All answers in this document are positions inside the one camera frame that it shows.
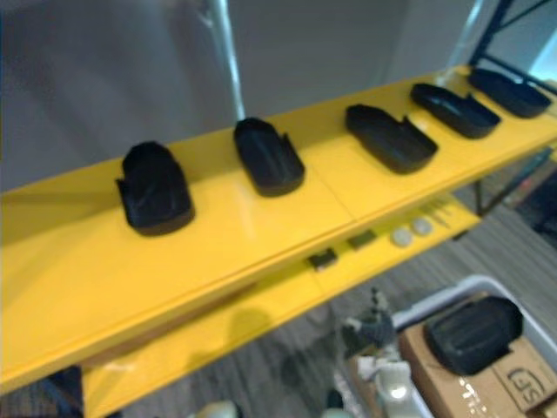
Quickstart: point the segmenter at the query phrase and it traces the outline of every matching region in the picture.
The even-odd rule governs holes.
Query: white coin
[[[412,244],[412,234],[406,228],[397,228],[391,233],[391,241],[395,246],[409,246]]]
[[[425,237],[433,231],[432,223],[426,218],[416,218],[412,221],[412,230],[416,235]]]

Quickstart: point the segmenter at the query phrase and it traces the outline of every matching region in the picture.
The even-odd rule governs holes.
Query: cardboard box
[[[439,418],[521,418],[513,398],[488,368],[475,376],[445,369],[429,350],[423,324],[399,338],[400,352],[410,362],[414,383],[433,415]]]
[[[509,349],[491,368],[518,408],[527,412],[557,392],[557,375],[526,337],[513,341]]]
[[[531,413],[528,413],[528,418],[557,418],[557,396],[542,403]]]

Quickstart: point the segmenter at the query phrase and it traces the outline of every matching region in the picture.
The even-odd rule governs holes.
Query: black plastic piece
[[[515,83],[495,71],[474,68],[468,82],[495,102],[521,118],[534,118],[551,104],[551,100],[527,83]]]
[[[489,296],[433,316],[424,333],[443,366],[472,375],[509,353],[509,343],[522,335],[522,322],[513,302]]]
[[[332,266],[337,262],[339,258],[337,254],[332,250],[332,248],[327,248],[321,253],[314,254],[310,256],[307,260],[313,266],[316,272],[322,272],[329,266]]]
[[[287,134],[257,118],[236,124],[234,142],[244,168],[262,196],[279,196],[298,188],[305,168]]]
[[[184,174],[171,152],[156,142],[133,146],[117,180],[125,216],[143,235],[175,231],[195,216]]]
[[[501,121],[471,94],[461,98],[442,87],[420,83],[414,85],[410,96],[441,122],[467,138],[483,138]]]
[[[377,107],[364,104],[348,107],[346,127],[371,154],[399,174],[419,170],[438,149],[407,117],[398,122]]]

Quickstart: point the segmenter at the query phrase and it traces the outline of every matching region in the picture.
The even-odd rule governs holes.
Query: white object
[[[391,241],[395,246],[404,248],[412,244],[412,234],[406,228],[397,228],[391,233]]]
[[[425,237],[432,233],[433,224],[426,218],[416,218],[412,220],[412,230],[416,235]]]
[[[375,375],[375,387],[385,403],[403,402],[412,395],[410,365],[407,361],[386,363]]]

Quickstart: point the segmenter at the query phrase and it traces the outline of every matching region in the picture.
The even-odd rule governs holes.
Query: floor
[[[470,200],[468,190],[460,193]],[[126,418],[178,418],[206,403],[232,399],[247,417],[319,417],[326,391],[346,384],[341,344],[333,332],[339,319],[365,311],[371,287],[379,287],[397,309],[472,273],[502,282],[557,339],[557,251],[520,216],[500,206],[458,241],[447,241],[321,307],[253,341],[196,373],[125,408]],[[341,391],[350,396],[350,388]],[[24,396],[22,391],[10,395]],[[13,403],[4,397],[0,415]],[[348,400],[356,416],[366,411]],[[48,416],[47,410],[34,416]]]

